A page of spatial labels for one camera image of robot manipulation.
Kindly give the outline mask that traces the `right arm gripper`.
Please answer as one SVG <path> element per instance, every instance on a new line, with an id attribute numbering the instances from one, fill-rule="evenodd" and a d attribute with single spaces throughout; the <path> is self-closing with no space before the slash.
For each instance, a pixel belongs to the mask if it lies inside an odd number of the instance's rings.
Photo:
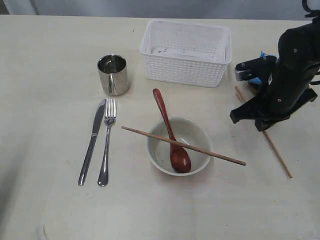
<path id="1" fill-rule="evenodd" d="M 317 98 L 310 85 L 320 73 L 320 21 L 286 30 L 277 48 L 268 81 L 260 84 L 257 95 L 230 112 L 233 123 L 254 120 L 256 129 L 263 132 Z"/>

